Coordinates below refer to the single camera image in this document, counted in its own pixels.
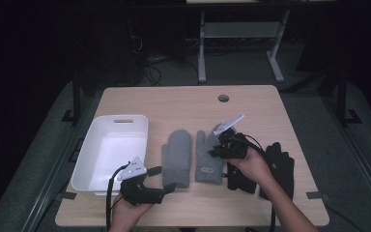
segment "gray oven mitt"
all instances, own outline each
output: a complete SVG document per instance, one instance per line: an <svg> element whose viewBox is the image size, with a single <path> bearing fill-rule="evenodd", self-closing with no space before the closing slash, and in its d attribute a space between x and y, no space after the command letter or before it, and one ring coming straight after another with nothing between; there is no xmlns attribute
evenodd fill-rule
<svg viewBox="0 0 371 232"><path fill-rule="evenodd" d="M176 130L170 134L168 143L161 147L162 184L177 183L176 188L189 186L191 167L191 136L186 130Z"/></svg>
<svg viewBox="0 0 371 232"><path fill-rule="evenodd" d="M214 131L218 126L219 125L214 127L207 140L206 135L202 130L197 132L197 141L195 144L195 154L197 156L197 166L195 169L196 182L221 185L224 159L221 159L220 157L212 157L209 154L209 151L213 149L213 146L219 145L218 136L214 135Z"/></svg>

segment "cable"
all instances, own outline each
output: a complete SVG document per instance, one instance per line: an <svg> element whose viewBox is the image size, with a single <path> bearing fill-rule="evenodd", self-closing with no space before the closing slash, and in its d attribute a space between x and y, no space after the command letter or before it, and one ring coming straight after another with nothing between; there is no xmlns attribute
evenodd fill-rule
<svg viewBox="0 0 371 232"><path fill-rule="evenodd" d="M341 213L337 212L336 210L332 209L330 206L328 205L325 205L325 207L330 210L331 212L335 213L336 215L340 216L341 218L343 218L344 220L348 221L348 223L350 223L354 228L356 228L358 231L360 232L366 232L364 229L362 229L360 226L358 226L356 223L354 223L353 221L351 221L349 218L345 217L344 215L342 215Z"/></svg>
<svg viewBox="0 0 371 232"><path fill-rule="evenodd" d="M252 149L254 149L255 151L257 151L258 154L260 154L261 157L263 157L264 160L265 160L267 163L271 163L271 162L269 161L268 157L266 156L266 153L265 153L264 149L257 147L255 144L253 144L253 143L251 143L251 142L249 142L249 141L244 141L244 140L242 140L242 139L235 138L235 137L231 137L231 138L227 138L227 139L228 139L228 140L233 140L233 141L238 141L238 142L241 142L242 144L244 144L244 145L246 145L246 146L248 146L248 147L251 147Z"/></svg>
<svg viewBox="0 0 371 232"><path fill-rule="evenodd" d="M217 44L217 47L214 47L214 51L210 51L210 48L212 48L212 46L213 46L212 44ZM227 50L219 52L221 50L222 46L225 47L225 49L227 49ZM231 48L231 46L229 46L225 43L216 43L216 42L213 42L212 40L207 40L207 42L205 43L205 47L207 49L206 54L208 56L224 56L224 55L234 53L238 50L237 46L234 46L234 48Z"/></svg>
<svg viewBox="0 0 371 232"><path fill-rule="evenodd" d="M107 226L107 231L110 229L110 222L111 222L110 221L110 215L111 215L110 201L111 201L111 192L113 190L114 178L116 177L116 175L121 170L124 170L126 167L128 167L129 164L130 164L130 162L128 164L124 165L124 166L119 167L109 179L109 183L108 183L108 186L107 186L107 194L106 194L106 226Z"/></svg>
<svg viewBox="0 0 371 232"><path fill-rule="evenodd" d="M283 89L283 90L278 90L278 92L279 93L293 93L293 92L297 91L298 89L302 88L303 86L311 83L312 81L314 81L314 80L316 80L316 79L324 76L327 73L332 72L334 70L334 68L335 68L334 65L329 65L329 66L321 69L320 71L311 74L306 79L298 82L297 84L295 84L295 85L293 85L291 87L288 87L286 89Z"/></svg>
<svg viewBox="0 0 371 232"><path fill-rule="evenodd" d="M135 43L135 40L137 39L139 42L140 42L140 45L138 46L138 48L136 50L132 50L132 52L134 52L135 54L137 54L141 48L143 48L143 40L141 40L140 37L138 36L130 36L132 39L134 39L134 43Z"/></svg>
<svg viewBox="0 0 371 232"><path fill-rule="evenodd" d="M148 72L144 72L144 75L150 81L150 85L151 86L161 85L160 84L160 81L161 81L161 71L159 69L157 69L155 67L151 67L151 66L146 66L145 68L148 69ZM154 78L152 70L154 70L154 71L157 72L157 74L158 74L157 79Z"/></svg>
<svg viewBox="0 0 371 232"><path fill-rule="evenodd" d="M115 201L114 203L113 203L113 205L111 206L111 210L113 210L113 208L114 208L114 206L121 200L123 198L123 196L121 196L117 201Z"/></svg>
<svg viewBox="0 0 371 232"><path fill-rule="evenodd" d="M249 137L250 139L254 140L254 141L258 144L258 146L261 148L261 150L264 150L264 149L262 148L261 144L257 141L257 139L255 139L255 138L253 138L252 136L247 135L247 134L244 134L244 136L245 136L245 137Z"/></svg>

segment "white plastic basket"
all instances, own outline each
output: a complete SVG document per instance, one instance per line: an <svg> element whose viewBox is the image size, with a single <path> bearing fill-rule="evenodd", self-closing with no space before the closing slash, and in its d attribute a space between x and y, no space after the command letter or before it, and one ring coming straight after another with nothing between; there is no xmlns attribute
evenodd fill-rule
<svg viewBox="0 0 371 232"><path fill-rule="evenodd" d="M135 157L146 157L148 119L143 115L105 115L96 118L87 132L71 186L94 196L105 196L108 181L121 166ZM120 189L115 179L113 193Z"/></svg>

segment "hand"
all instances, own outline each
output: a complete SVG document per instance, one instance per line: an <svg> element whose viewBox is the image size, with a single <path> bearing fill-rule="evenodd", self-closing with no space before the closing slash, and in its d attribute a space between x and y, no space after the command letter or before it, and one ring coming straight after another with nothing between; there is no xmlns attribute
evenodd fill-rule
<svg viewBox="0 0 371 232"><path fill-rule="evenodd" d="M112 222L110 232L129 232L138 220L154 205L140 204L133 206L124 198L118 200L116 197L114 202L118 201L113 207Z"/></svg>
<svg viewBox="0 0 371 232"><path fill-rule="evenodd" d="M228 162L236 166L244 176L260 186L270 178L273 179L267 163L253 148L248 148L245 159L229 159Z"/></svg>

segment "gray carpet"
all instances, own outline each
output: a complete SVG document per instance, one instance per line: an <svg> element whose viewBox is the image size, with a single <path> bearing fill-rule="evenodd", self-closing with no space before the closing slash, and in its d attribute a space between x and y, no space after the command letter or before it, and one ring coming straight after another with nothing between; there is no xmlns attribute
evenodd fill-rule
<svg viewBox="0 0 371 232"><path fill-rule="evenodd" d="M206 85L272 84L278 89L284 89L310 75L307 72L295 71L302 44L284 43L277 60L286 81L276 83L265 56L268 47L267 43L255 43L249 50L238 46L228 54L207 56ZM153 65L161 72L159 84L196 85L198 77L194 68L197 56L187 56L186 60L188 62L172 60ZM282 94L281 98L316 185L326 197L326 205L356 223L364 231L371 231L371 189L366 184L341 129L329 113L330 109L324 99L316 94L319 82L320 80L314 81L295 94ZM143 78L138 86L150 86L150 83L147 78ZM355 136L371 163L371 109L355 86L349 85L348 90L347 104L362 120L362 124L349 125L349 131ZM84 138L100 97L101 92L95 97L83 98L83 116L79 123L72 127L71 123L61 122L64 112L72 106L71 85L65 87L48 112L41 130L0 201L0 231L28 231L28 228L23 227L33 211L37 197L42 194L42 187L53 171L53 164L59 157L67 159L62 159L61 164L57 166L57 175L52 180L53 188L47 194L50 199L55 198L57 191L69 180L74 163L68 159L78 153L73 150L79 139ZM47 211L41 217L36 217L36 224L39 226L37 231L105 231L104 228L97 227L57 226L54 219L60 201L53 200L49 204L50 199L43 204ZM338 214L333 211L328 213L330 223L320 228L321 231L357 231ZM256 229L268 231L268 228Z"/></svg>

